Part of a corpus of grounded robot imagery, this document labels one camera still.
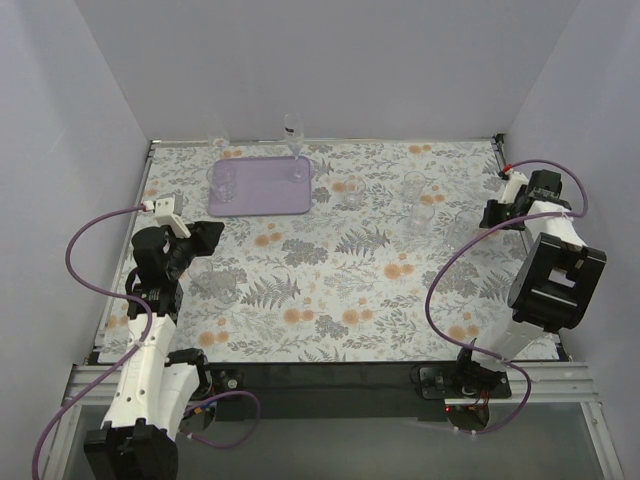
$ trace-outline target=purple tray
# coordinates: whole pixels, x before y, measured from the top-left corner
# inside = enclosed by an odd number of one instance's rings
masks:
[[[223,160],[236,169],[238,193],[229,203],[209,195],[209,215],[299,215],[311,209],[311,161],[299,157],[309,169],[309,180],[294,183],[288,176],[295,165],[293,157],[253,157]]]

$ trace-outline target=clear glass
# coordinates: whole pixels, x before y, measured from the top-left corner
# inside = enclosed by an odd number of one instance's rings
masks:
[[[204,114],[204,126],[209,152],[215,162],[222,158],[224,149],[229,146],[229,134],[215,112]]]
[[[203,292],[211,295],[213,306],[229,308],[237,299],[236,277],[230,272],[216,272],[213,262],[206,257],[196,257],[187,269],[191,281]]]
[[[209,206],[216,200],[229,203],[237,193],[236,169],[224,160],[217,161],[207,171],[209,181]]]
[[[342,203],[349,208],[359,207],[364,199],[366,184],[359,178],[347,178],[342,183],[344,184]]]
[[[284,139],[295,159],[295,165],[291,169],[289,179],[295,183],[304,182],[309,178],[309,172],[299,159],[304,145],[304,127],[302,126],[302,116],[300,114],[287,113],[284,116]]]
[[[424,204],[422,202],[414,203],[411,206],[411,215],[409,215],[409,230],[417,235],[427,233],[427,227],[436,214],[433,205]]]
[[[508,415],[514,405],[490,408],[494,423]],[[107,409],[82,407],[62,480],[94,478],[82,444],[88,430],[100,428]],[[604,478],[579,403],[531,403],[507,427],[473,438],[415,427],[411,425],[413,420],[263,419],[247,443],[231,450],[209,448],[179,434],[177,480],[208,479],[212,478],[211,472],[215,472],[215,478],[301,480]],[[233,441],[252,421],[214,421],[203,435],[217,442]],[[194,416],[184,428],[199,432],[201,424],[202,419]]]
[[[451,250],[460,250],[478,235],[481,220],[480,214],[471,210],[461,210],[449,225],[444,244]]]
[[[420,172],[407,173],[402,181],[401,194],[404,201],[415,203],[426,184],[427,178]]]

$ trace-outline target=tablecloth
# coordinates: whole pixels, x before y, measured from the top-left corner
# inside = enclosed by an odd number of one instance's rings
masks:
[[[223,156],[289,154],[285,145],[233,146]],[[490,142],[330,143],[305,145],[312,160],[313,207],[305,215],[220,219],[226,225],[212,256],[216,272],[237,281],[236,302],[223,310],[183,275],[184,299],[171,349],[198,346],[212,362],[450,360],[458,348],[425,320],[427,288],[451,251],[445,231],[461,209],[482,212],[503,187]],[[206,212],[212,164],[206,146],[156,149],[144,200],[184,195],[184,219]],[[403,176],[427,177],[420,201],[436,214],[424,236],[407,228],[410,205],[400,195]],[[341,204],[344,180],[367,185],[357,210]],[[153,226],[139,214],[134,231]],[[459,260],[443,279],[432,311],[454,338],[471,341],[499,319],[525,250],[516,232],[499,232]],[[135,266],[128,250],[118,291]],[[100,362],[125,350],[126,304],[115,301],[104,325]],[[546,336],[519,358],[554,359]]]

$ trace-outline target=gray wall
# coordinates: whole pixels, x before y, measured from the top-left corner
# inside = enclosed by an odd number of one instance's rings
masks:
[[[578,0],[76,0],[149,138],[505,131]]]
[[[66,244],[134,201],[147,140],[72,0],[0,11],[0,478],[18,479],[104,305],[66,273]],[[108,284],[126,221],[82,241],[88,279]]]
[[[590,212],[576,226],[608,265],[587,316],[564,339],[589,362],[627,477],[640,478],[640,1],[580,2],[507,147],[508,161],[554,159],[587,187]]]

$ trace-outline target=wall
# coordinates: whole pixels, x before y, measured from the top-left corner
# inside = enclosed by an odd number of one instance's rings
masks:
[[[580,326],[564,335],[589,362],[627,478],[640,477],[640,1],[582,0],[507,135],[507,160],[573,169],[591,201],[580,235],[608,264]],[[575,189],[571,200],[578,205]]]
[[[506,131],[578,0],[76,0],[149,138]]]
[[[3,0],[0,44],[0,478],[17,479],[104,305],[66,243],[132,204],[148,144],[72,0]],[[81,240],[88,279],[109,284],[127,220]]]

